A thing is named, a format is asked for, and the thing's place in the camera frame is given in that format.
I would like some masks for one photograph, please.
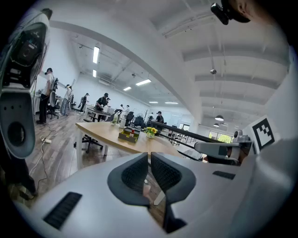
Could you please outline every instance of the wooden desk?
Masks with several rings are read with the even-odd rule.
[[[99,141],[99,143],[103,146],[103,155],[107,155],[108,146],[110,145],[129,153],[147,152],[149,157],[151,152],[163,152],[182,157],[169,141],[158,137],[149,139],[143,132],[140,133],[139,139],[136,143],[119,139],[119,132],[123,131],[123,129],[119,128],[119,124],[112,126],[110,122],[79,122],[76,123],[76,125],[78,127],[76,140],[76,157],[78,169],[83,167],[81,150],[82,137],[84,134]]]

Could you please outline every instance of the cable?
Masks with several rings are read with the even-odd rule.
[[[56,132],[56,130],[51,130],[50,126],[48,126],[48,127],[49,127],[49,129],[50,129],[50,133],[49,133],[47,136],[46,136],[46,135],[41,135],[41,136],[40,136],[40,139],[41,139],[42,136],[46,136],[46,137],[44,138],[44,140],[43,140],[43,143],[41,144],[41,153],[42,153],[42,155],[41,155],[41,157],[38,159],[37,163],[35,164],[35,166],[31,169],[31,171],[30,171],[30,173],[29,173],[29,175],[30,175],[31,172],[32,172],[32,170],[38,165],[38,163],[39,163],[39,161],[40,161],[40,159],[41,159],[41,160],[42,160],[42,163],[43,163],[43,171],[45,172],[46,177],[45,177],[45,178],[42,178],[42,179],[40,179],[40,180],[38,180],[36,191],[38,191],[38,188],[39,188],[39,182],[48,179],[47,172],[46,172],[45,162],[43,161],[43,154],[44,154],[44,151],[43,151],[43,149],[42,149],[42,146],[43,146],[43,144],[45,143],[47,137],[49,137],[49,136],[56,136],[56,135],[57,135],[57,133],[56,133],[55,135],[51,135],[51,133],[52,133],[52,132]],[[36,197],[36,195],[34,195],[33,198],[29,198],[29,196],[26,194],[26,192],[23,192],[23,191],[20,191],[20,196],[23,197],[25,200],[32,200],[32,199],[34,199],[34,198]]]

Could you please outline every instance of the white cable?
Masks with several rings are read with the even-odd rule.
[[[42,136],[49,137],[49,136],[56,136],[56,135],[57,135],[57,132],[56,132],[55,135],[50,135],[50,134],[49,134],[49,135],[41,135],[41,136],[40,136],[40,139],[41,139]],[[41,145],[41,153],[42,153],[42,156],[43,156],[43,149],[42,149],[42,146],[43,146],[43,144],[45,143],[45,141],[46,141],[46,140],[44,140],[43,143],[42,143],[42,145]],[[37,161],[37,163],[35,164],[35,166],[31,169],[29,175],[31,174],[31,172],[33,171],[33,169],[38,165],[38,163],[39,163],[40,159],[42,158],[42,156],[38,159],[38,161]]]

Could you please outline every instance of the black pants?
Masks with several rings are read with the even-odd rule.
[[[80,112],[83,112],[83,108],[84,108],[85,104],[86,104],[85,102],[83,102],[83,103],[82,103],[82,106],[81,106]]]
[[[102,119],[105,119],[106,116],[98,115],[97,121],[100,122],[100,121],[101,121],[101,118],[102,118]]]
[[[8,184],[21,183],[31,193],[35,193],[35,183],[29,175],[29,170],[24,159],[16,159],[13,156],[11,159],[5,158],[1,161],[1,167],[5,172],[5,179]]]
[[[39,102],[39,121],[40,122],[46,122],[48,99],[49,99],[49,96],[41,94],[41,101]]]

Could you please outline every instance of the man in black shirt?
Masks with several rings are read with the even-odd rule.
[[[156,117],[156,121],[163,124],[164,121],[163,121],[162,112],[161,111],[158,111],[157,114],[158,114],[158,116]]]
[[[82,107],[81,107],[80,112],[83,112],[83,108],[84,108],[86,102],[89,102],[89,101],[87,101],[87,96],[89,96],[89,93],[86,93],[86,95],[83,97],[83,102],[82,102]]]
[[[96,109],[97,110],[102,111],[104,106],[106,106],[108,104],[107,97],[108,97],[108,93],[105,93],[103,95],[103,97],[101,97],[97,100],[97,102],[96,102]],[[102,118],[102,116],[98,115],[97,121],[100,122],[101,118]]]

